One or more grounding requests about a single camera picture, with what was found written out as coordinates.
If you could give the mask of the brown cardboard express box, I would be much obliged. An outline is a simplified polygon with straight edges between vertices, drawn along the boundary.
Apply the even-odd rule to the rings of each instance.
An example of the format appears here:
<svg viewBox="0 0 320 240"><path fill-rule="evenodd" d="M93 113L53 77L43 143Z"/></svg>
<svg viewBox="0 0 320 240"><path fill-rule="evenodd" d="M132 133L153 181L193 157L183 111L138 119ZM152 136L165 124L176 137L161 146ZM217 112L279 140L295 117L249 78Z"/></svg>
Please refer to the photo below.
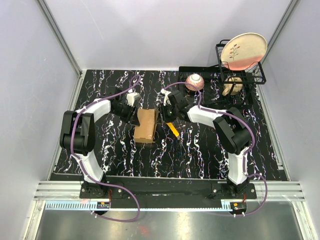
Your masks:
<svg viewBox="0 0 320 240"><path fill-rule="evenodd" d="M155 139L158 111L140 108L137 117L140 126L134 128L133 140L139 144L152 144Z"/></svg>

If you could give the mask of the yellow black utility knife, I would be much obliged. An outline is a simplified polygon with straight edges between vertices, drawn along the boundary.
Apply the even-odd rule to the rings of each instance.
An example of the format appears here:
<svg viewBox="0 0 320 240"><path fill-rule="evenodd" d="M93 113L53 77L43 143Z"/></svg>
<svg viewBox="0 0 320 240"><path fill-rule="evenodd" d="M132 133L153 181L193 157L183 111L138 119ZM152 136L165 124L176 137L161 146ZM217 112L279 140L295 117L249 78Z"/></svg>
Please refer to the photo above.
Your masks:
<svg viewBox="0 0 320 240"><path fill-rule="evenodd" d="M175 136L178 140L180 140L180 139L181 139L181 135L180 135L179 131L176 129L176 127L175 127L171 122L168 122L166 125L167 125L167 126L169 127L169 129L172 131L172 133L174 134L174 136Z"/></svg>

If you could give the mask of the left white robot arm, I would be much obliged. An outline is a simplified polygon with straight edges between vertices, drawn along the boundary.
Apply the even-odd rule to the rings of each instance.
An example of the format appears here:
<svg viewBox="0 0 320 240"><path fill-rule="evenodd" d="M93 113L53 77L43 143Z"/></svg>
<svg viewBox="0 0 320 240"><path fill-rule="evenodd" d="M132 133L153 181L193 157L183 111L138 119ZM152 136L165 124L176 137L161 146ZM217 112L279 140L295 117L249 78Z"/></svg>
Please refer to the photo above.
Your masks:
<svg viewBox="0 0 320 240"><path fill-rule="evenodd" d="M94 147L96 144L95 123L111 113L123 122L139 126L139 93L127 93L116 97L96 98L89 105L76 111L67 110L63 114L60 132L60 146L69 151L82 170L84 182L81 192L103 198L109 190L104 181L105 174L98 164Z"/></svg>

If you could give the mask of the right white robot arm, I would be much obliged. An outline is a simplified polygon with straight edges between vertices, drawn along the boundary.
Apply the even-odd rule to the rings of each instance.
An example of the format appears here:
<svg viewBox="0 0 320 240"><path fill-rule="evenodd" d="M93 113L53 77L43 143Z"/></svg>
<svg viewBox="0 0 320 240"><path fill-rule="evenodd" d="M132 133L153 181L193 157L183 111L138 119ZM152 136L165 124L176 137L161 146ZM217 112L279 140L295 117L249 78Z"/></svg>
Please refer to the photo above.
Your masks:
<svg viewBox="0 0 320 240"><path fill-rule="evenodd" d="M159 105L161 123L171 123L176 119L202 124L214 128L218 140L226 150L229 163L226 190L232 198L244 194L249 184L247 158L253 133L240 111L232 107L216 110L201 105L190 104L178 90L162 89L163 103Z"/></svg>

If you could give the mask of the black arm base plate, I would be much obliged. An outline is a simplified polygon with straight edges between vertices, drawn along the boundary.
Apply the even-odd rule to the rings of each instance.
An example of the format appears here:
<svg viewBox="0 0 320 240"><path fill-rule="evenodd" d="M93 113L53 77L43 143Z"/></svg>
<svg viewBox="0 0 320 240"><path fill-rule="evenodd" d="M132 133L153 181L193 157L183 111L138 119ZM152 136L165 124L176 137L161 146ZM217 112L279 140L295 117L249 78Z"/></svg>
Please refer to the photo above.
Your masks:
<svg viewBox="0 0 320 240"><path fill-rule="evenodd" d="M186 179L186 178L155 178L104 176L101 180L105 185L84 180L81 184L79 197L81 199L102 199L111 196L121 199L130 190L134 195L156 196L202 196L214 199L257 199L256 188L246 180L239 187L233 186L227 180Z"/></svg>

